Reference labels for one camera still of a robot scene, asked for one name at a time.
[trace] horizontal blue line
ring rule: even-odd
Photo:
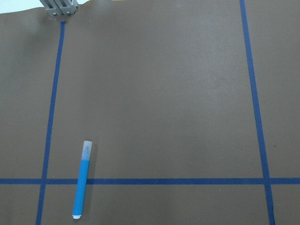
[[[47,179],[47,185],[77,184],[77,179]],[[256,185],[263,178],[165,178],[165,179],[87,179],[88,185]],[[271,184],[300,184],[300,178],[270,178]],[[0,179],[0,184],[41,184],[41,179]]]

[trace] blue marker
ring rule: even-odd
[[[84,141],[81,163],[80,163],[80,170],[78,175],[76,197],[75,197],[74,208],[73,208],[73,219],[80,219],[83,213],[84,192],[86,186],[86,179],[88,177],[91,148],[92,148],[92,142]]]

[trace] vertical blue line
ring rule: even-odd
[[[58,78],[59,78],[59,74],[60,74],[60,60],[61,60],[62,46],[63,46],[64,36],[65,36],[65,22],[66,22],[65,20],[62,20],[60,22],[60,41],[59,41],[58,50],[57,50],[56,65],[55,65],[52,94],[51,94],[51,101],[50,101],[48,127],[47,127],[45,153],[44,153],[44,162],[43,162],[43,171],[42,171],[42,179],[41,179],[41,186],[40,186],[38,206],[37,206],[36,225],[40,225],[41,221],[42,221],[43,205],[44,205],[44,198],[45,198],[45,188],[46,188],[46,180],[47,180],[47,172],[48,172],[48,163],[49,163],[49,154],[50,154],[50,145],[51,145],[53,117],[54,117],[54,108],[55,108],[55,100],[56,100],[56,91],[57,91]]]
[[[257,87],[255,81],[255,73],[254,73],[254,65],[253,65],[253,58],[252,58],[252,51],[251,51],[250,35],[248,30],[245,0],[240,0],[240,11],[241,11],[242,25],[244,30],[247,63],[248,63],[248,70],[249,70],[249,78],[250,78],[258,145],[259,145],[259,151],[260,151],[261,163],[262,163],[262,174],[264,178],[264,189],[266,194],[269,223],[270,225],[275,225],[272,188],[271,188],[266,146],[265,146],[264,136],[263,136],[262,118],[261,118],[261,112],[259,108]]]

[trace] metal bracket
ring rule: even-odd
[[[40,0],[40,2],[52,16],[75,14],[78,10],[76,0]]]

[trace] marker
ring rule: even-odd
[[[92,142],[84,141],[81,163],[80,163],[80,170],[78,175],[77,190],[76,190],[76,196],[75,196],[75,202],[73,208],[73,219],[80,219],[83,213],[83,201],[84,201],[86,179],[88,177],[88,171],[89,171],[91,148],[92,148]]]

